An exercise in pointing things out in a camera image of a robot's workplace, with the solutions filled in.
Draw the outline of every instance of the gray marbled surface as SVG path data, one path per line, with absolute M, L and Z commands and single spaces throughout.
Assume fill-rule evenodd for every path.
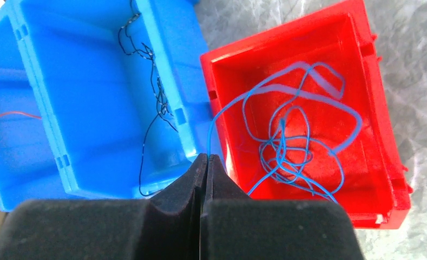
M 337 0 L 201 0 L 196 13 L 211 49 L 291 21 Z M 427 259 L 427 0 L 365 0 L 379 35 L 390 117 L 412 210 L 399 230 L 359 230 L 366 259 Z

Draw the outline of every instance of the wire strand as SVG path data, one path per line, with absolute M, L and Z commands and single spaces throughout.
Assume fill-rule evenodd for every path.
M 0 118 L 7 116 L 7 115 L 24 115 L 24 116 L 27 116 L 29 118 L 41 119 L 40 116 L 32 115 L 32 114 L 21 112 L 21 111 L 9 111 L 9 112 L 5 112 L 5 113 L 1 113 Z
M 151 126 L 155 123 L 157 118 L 162 119 L 166 124 L 168 124 L 175 132 L 178 133 L 178 130 L 176 129 L 176 127 L 169 121 L 169 119 L 166 118 L 166 116 L 171 116 L 173 117 L 172 112 L 169 109 L 169 104 L 168 104 L 168 99 L 167 96 L 165 94 L 163 85 L 162 85 L 162 81 L 161 78 L 159 77 L 159 75 L 157 75 L 157 68 L 156 68 L 156 62 L 155 62 L 155 55 L 153 50 L 146 44 L 144 44 L 143 42 L 141 43 L 143 48 L 139 49 L 136 47 L 134 40 L 132 38 L 132 35 L 129 33 L 129 27 L 131 26 L 131 24 L 135 21 L 137 21 L 140 16 L 141 13 L 136 11 L 134 9 L 134 5 L 133 5 L 134 1 L 130 0 L 130 8 L 132 10 L 133 16 L 131 18 L 129 18 L 129 20 L 125 23 L 124 26 L 122 26 L 118 33 L 117 33 L 117 38 L 118 38 L 118 43 L 119 46 L 121 47 L 122 51 L 127 55 L 127 56 L 132 56 L 134 54 L 139 55 L 141 58 L 148 60 L 151 62 L 151 71 L 149 74 L 149 82 L 151 85 L 151 89 L 153 91 L 153 95 L 156 98 L 156 103 L 155 103 L 155 107 L 156 107 L 156 116 L 154 117 L 154 119 L 151 121 L 151 123 L 149 124 L 144 138 L 143 138 L 143 145 L 142 145 L 142 157 L 141 157 L 141 163 L 140 163 L 140 171 L 139 171 L 139 193 L 141 196 L 143 197 L 149 197 L 154 193 L 151 194 L 144 194 L 141 190 L 141 176 L 142 176 L 142 171 L 143 171 L 143 162 L 144 162 L 144 147 L 146 144 L 146 139 L 148 137 L 148 133 L 151 129 Z M 124 47 L 124 44 L 122 42 L 122 37 L 124 37 L 126 39 L 128 39 L 129 43 L 128 45 L 131 46 L 131 50 L 128 51 L 126 50 L 126 48 Z M 156 84 L 154 83 L 154 75 L 156 74 Z
M 144 134 L 144 138 L 143 138 L 143 145 L 142 145 L 142 158 L 141 158 L 140 171 L 139 171 L 139 192 L 140 192 L 140 195 L 141 195 L 141 196 L 143 196 L 143 197 L 149 197 L 149 196 L 151 196 L 151 195 L 155 194 L 155 192 L 154 192 L 154 193 L 150 193 L 150 194 L 143 194 L 143 192 L 141 191 L 141 174 L 142 174 L 142 171 L 143 171 L 144 145 L 145 145 L 145 143 L 146 143 L 146 138 L 148 137 L 149 130 L 151 129 L 151 126 L 154 124 L 154 122 L 156 121 L 157 117 L 158 117 L 158 115 L 156 115 L 156 116 L 153 118 L 153 120 L 151 121 L 151 123 L 149 123 L 149 126 L 148 126 L 148 128 L 146 129 L 146 132 L 145 132 L 145 134 Z
M 316 67 L 324 67 L 328 69 L 335 77 L 340 79 L 342 82 L 342 86 L 340 90 L 338 90 L 336 87 L 331 85 L 328 81 L 325 80 L 323 76 L 321 76 L 316 70 Z M 296 69 L 302 69 L 305 72 L 298 88 L 293 88 L 290 86 L 286 86 L 283 84 L 268 84 L 272 80 L 286 75 Z M 330 97 L 326 97 L 323 95 L 313 94 L 306 92 L 302 90 L 304 83 L 306 82 L 307 77 L 310 76 L 319 87 L 321 87 L 324 91 L 328 93 Z M 232 100 L 230 103 L 228 103 L 224 108 L 213 118 L 212 123 L 210 125 L 210 128 L 208 130 L 207 134 L 207 155 L 210 156 L 211 153 L 211 136 L 213 132 L 213 128 L 215 125 L 216 120 L 219 118 L 219 116 L 227 111 L 229 108 L 231 108 L 233 105 L 238 103 L 239 101 L 243 101 L 242 103 L 242 116 L 244 117 L 244 123 L 246 130 L 248 132 L 248 135 L 255 141 L 260 142 L 258 153 L 260 158 L 260 163 L 263 168 L 263 170 L 266 172 L 266 174 L 258 180 L 255 185 L 249 190 L 248 195 L 251 195 L 253 191 L 266 179 L 269 177 L 274 179 L 277 182 L 284 183 L 293 187 L 297 187 L 301 190 L 310 192 L 313 196 L 318 195 L 325 199 L 331 200 L 333 202 L 336 202 L 335 197 L 333 196 L 336 192 L 338 192 L 341 187 L 344 184 L 344 170 L 341 166 L 340 160 L 337 157 L 337 154 L 340 151 L 343 151 L 347 147 L 350 146 L 350 144 L 355 140 L 355 138 L 358 136 L 359 131 L 361 129 L 362 125 L 362 118 L 361 116 L 352 108 L 342 104 L 339 102 L 340 99 L 342 99 L 345 91 L 345 80 L 344 78 L 333 68 L 331 68 L 328 64 L 322 63 L 322 62 L 316 62 L 313 65 L 309 65 L 306 62 L 295 62 L 285 69 L 278 71 L 277 73 L 269 76 L 268 78 L 264 79 L 260 83 L 258 83 L 256 86 L 254 86 L 250 91 L 247 91 L 238 97 L 236 97 L 234 100 Z M 257 136 L 253 135 L 253 133 L 250 131 L 250 128 L 248 126 L 248 120 L 245 114 L 245 105 L 248 99 L 252 95 L 260 95 L 265 94 L 269 92 L 281 92 L 288 95 L 292 95 L 292 97 L 282 103 L 273 113 L 271 116 L 271 119 L 269 121 L 268 126 L 268 137 L 267 138 L 258 138 Z M 329 106 L 336 107 L 342 111 L 345 111 L 352 115 L 356 120 L 356 126 L 352 133 L 339 145 L 337 145 L 335 148 L 330 148 L 328 145 L 323 143 L 322 141 L 315 139 L 311 137 L 311 130 L 310 130 L 310 124 L 307 119 L 307 115 L 300 106 L 290 106 L 285 112 L 285 115 L 278 119 L 278 127 L 275 130 L 274 133 L 272 133 L 272 125 L 274 123 L 274 119 L 276 116 L 283 111 L 283 109 L 287 106 L 289 106 L 296 98 L 304 98 L 316 102 L 325 103 Z M 286 136 L 285 135 L 285 128 L 288 124 L 288 118 L 291 113 L 299 112 L 300 115 L 304 118 L 304 121 L 306 123 L 306 133 L 304 135 L 298 135 L 298 136 Z M 297 146 L 289 146 L 287 144 L 288 141 L 291 140 L 305 140 L 305 144 L 303 147 L 297 147 Z M 316 182 L 315 180 L 305 176 L 303 174 L 303 170 L 305 166 L 312 161 L 314 158 L 314 154 L 309 150 L 310 144 L 314 143 L 317 145 L 320 145 L 324 149 L 327 150 L 327 154 L 331 156 L 336 164 L 339 167 L 339 173 L 340 173 L 340 182 L 338 187 L 336 187 L 333 191 L 328 191 L 325 187 L 323 187 L 321 184 Z M 264 153 L 267 149 L 271 148 L 273 151 L 274 156 L 271 156 L 270 159 L 266 159 L 264 156 Z M 289 157 L 289 153 L 292 152 L 304 152 L 304 158 L 301 162 L 292 162 L 287 159 Z M 301 186 L 297 184 L 297 180 L 301 180 L 304 183 L 306 183 L 307 187 Z

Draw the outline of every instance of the blue plastic bin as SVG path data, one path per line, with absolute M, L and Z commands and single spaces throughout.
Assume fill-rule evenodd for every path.
M 16 39 L 0 11 L 0 113 L 39 115 Z M 11 211 L 30 198 L 74 198 L 65 193 L 41 120 L 0 118 L 0 209 Z
M 141 176 L 144 194 L 169 185 L 206 151 L 212 114 L 199 56 L 207 46 L 194 2 L 133 3 L 141 17 L 129 33 L 135 45 L 144 43 L 153 50 L 178 130 L 160 119 L 151 127 Z M 17 40 L 67 193 L 141 197 L 143 137 L 156 115 L 156 98 L 149 80 L 152 63 L 126 55 L 118 44 L 117 33 L 132 15 L 129 0 L 8 0 L 0 10 L 12 27 L 8 23 L 1 34 L 9 37 L 11 29 L 12 42 Z M 123 45 L 129 47 L 129 42 L 124 39 Z M 216 134 L 212 143 L 212 151 L 220 153 Z

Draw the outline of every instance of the red plastic bin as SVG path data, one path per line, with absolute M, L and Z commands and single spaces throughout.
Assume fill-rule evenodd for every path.
M 362 0 L 348 0 L 271 30 L 212 50 L 201 57 L 214 114 L 238 95 L 291 63 L 325 62 L 346 80 L 343 99 L 355 109 L 363 124 L 356 140 L 338 154 L 345 183 L 334 196 L 356 228 L 396 229 L 407 215 L 412 189 L 404 177 L 387 111 L 366 10 Z M 329 71 L 318 70 L 334 81 Z M 297 86 L 303 70 L 279 77 L 272 83 Z M 308 79 L 303 90 L 324 94 Z M 252 96 L 246 107 L 251 131 L 267 136 L 272 113 L 289 97 L 282 93 Z M 258 145 L 246 132 L 241 104 L 234 105 L 216 122 L 229 176 L 246 192 L 265 175 Z M 342 142 L 355 125 L 345 112 L 296 99 L 305 110 L 311 135 L 331 147 Z M 304 134 L 302 118 L 292 118 L 285 132 Z M 339 184 L 339 169 L 326 151 L 311 147 L 314 159 L 306 174 L 326 188 Z M 255 199 L 323 199 L 268 178 L 252 193 Z

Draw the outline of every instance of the red wire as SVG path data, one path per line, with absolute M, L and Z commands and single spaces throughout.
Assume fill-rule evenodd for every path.
M 0 118 L 6 115 L 13 115 L 13 114 L 17 114 L 17 115 L 24 115 L 24 116 L 28 116 L 29 118 L 36 118 L 36 119 L 41 119 L 40 116 L 37 115 L 32 115 L 32 114 L 28 114 L 25 112 L 20 112 L 20 111 L 9 111 L 9 112 L 4 112 L 0 114 Z

